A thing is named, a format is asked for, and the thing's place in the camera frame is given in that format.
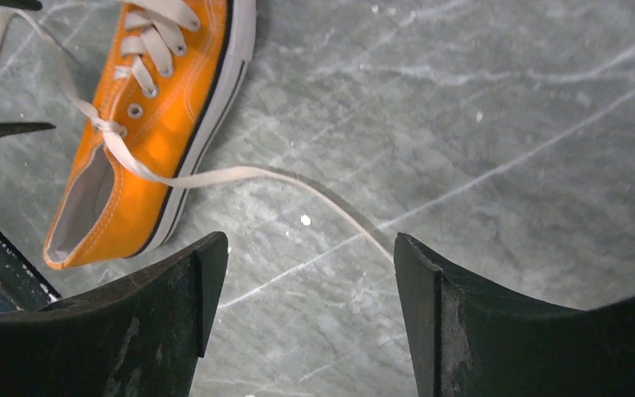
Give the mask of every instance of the white shoelace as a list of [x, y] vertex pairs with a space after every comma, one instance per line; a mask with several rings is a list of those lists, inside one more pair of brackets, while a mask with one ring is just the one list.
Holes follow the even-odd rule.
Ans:
[[[155, 67], [161, 73], [173, 73], [171, 69], [171, 54], [182, 55], [186, 51], [186, 44], [181, 35], [179, 26], [193, 31], [200, 28], [200, 21], [193, 11], [181, 0], [118, 1], [134, 4], [143, 8], [145, 11], [134, 11], [127, 14], [125, 20], [126, 29], [141, 28], [142, 33], [139, 37], [128, 37], [122, 42], [121, 53], [123, 55], [135, 56], [136, 58], [129, 68], [117, 67], [115, 78], [122, 79], [132, 76], [141, 86], [141, 89], [145, 90], [147, 94], [156, 94], [156, 86], [154, 85], [154, 81], [152, 81], [150, 72], [141, 62], [141, 55], [149, 54]], [[57, 77], [64, 95], [74, 106], [81, 110], [81, 112], [91, 120], [91, 123], [103, 134], [105, 146], [128, 171], [142, 179], [156, 181], [173, 188], [183, 189], [196, 189], [213, 184], [225, 184], [232, 181], [254, 178], [271, 178], [294, 184], [319, 197], [335, 211], [335, 213], [351, 223], [360, 234], [374, 244], [388, 261], [393, 262], [391, 253], [383, 247], [365, 227], [326, 195], [298, 178], [252, 166], [229, 167], [178, 178], [165, 178], [155, 174], [138, 161], [128, 150], [127, 145], [122, 139], [126, 134], [125, 127], [114, 121], [103, 120], [91, 103], [79, 98], [74, 85], [74, 79], [66, 64], [62, 50], [57, 46], [55, 40], [40, 28], [37, 21], [21, 10], [0, 7], [0, 47], [3, 43], [8, 23], [15, 14], [23, 17], [33, 29], [35, 29], [38, 36], [53, 50]]]

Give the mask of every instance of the sneaker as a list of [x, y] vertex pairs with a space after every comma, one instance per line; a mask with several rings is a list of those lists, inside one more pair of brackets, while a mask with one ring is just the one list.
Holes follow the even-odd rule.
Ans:
[[99, 132], [124, 137], [157, 175], [193, 174], [245, 76], [255, 23], [255, 0], [125, 2], [45, 240], [49, 266], [137, 256], [169, 239], [188, 190], [126, 170]]

